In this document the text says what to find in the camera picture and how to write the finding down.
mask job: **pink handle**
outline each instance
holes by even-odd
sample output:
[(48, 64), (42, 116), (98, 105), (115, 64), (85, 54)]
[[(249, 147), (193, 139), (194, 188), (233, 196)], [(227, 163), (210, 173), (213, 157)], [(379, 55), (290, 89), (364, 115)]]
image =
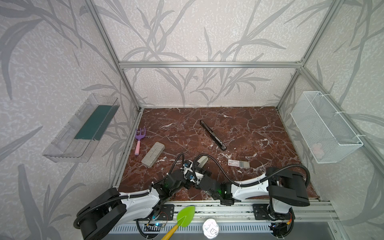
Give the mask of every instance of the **pink handle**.
[(137, 145), (136, 145), (136, 149), (135, 149), (135, 155), (139, 155), (139, 151), (140, 151), (140, 140), (137, 141)]

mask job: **yellow handle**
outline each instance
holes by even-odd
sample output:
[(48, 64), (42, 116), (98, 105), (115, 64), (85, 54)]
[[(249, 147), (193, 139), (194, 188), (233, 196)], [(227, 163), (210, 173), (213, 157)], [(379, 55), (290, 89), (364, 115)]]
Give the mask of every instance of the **yellow handle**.
[(161, 240), (168, 240), (170, 237), (172, 237), (173, 233), (176, 232), (177, 228), (179, 226), (176, 224), (167, 234), (161, 239)]

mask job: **purple fork head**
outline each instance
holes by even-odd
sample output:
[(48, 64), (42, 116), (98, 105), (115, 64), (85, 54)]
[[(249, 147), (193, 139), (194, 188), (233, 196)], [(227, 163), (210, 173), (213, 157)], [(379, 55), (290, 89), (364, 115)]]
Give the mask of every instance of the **purple fork head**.
[(136, 138), (137, 140), (139, 140), (139, 141), (145, 137), (145, 133), (147, 132), (147, 130), (145, 129), (145, 127), (144, 127), (144, 133), (141, 134), (141, 132), (142, 132), (141, 128), (140, 128), (140, 131), (139, 131), (139, 130), (136, 130), (136, 136), (135, 136), (135, 138)]

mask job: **white label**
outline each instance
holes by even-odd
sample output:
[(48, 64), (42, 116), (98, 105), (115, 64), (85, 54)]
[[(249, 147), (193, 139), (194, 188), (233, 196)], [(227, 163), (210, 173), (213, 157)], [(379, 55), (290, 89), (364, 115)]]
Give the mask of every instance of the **white label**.
[(240, 167), (240, 161), (228, 159), (228, 166)]

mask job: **whetstone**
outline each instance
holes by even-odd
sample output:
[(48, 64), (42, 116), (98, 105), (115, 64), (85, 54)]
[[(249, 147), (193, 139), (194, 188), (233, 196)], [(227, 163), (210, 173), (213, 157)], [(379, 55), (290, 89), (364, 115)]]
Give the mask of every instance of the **whetstone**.
[(164, 146), (164, 144), (155, 142), (155, 144), (148, 151), (143, 160), (141, 160), (141, 163), (146, 167), (152, 167), (165, 148), (166, 147)]

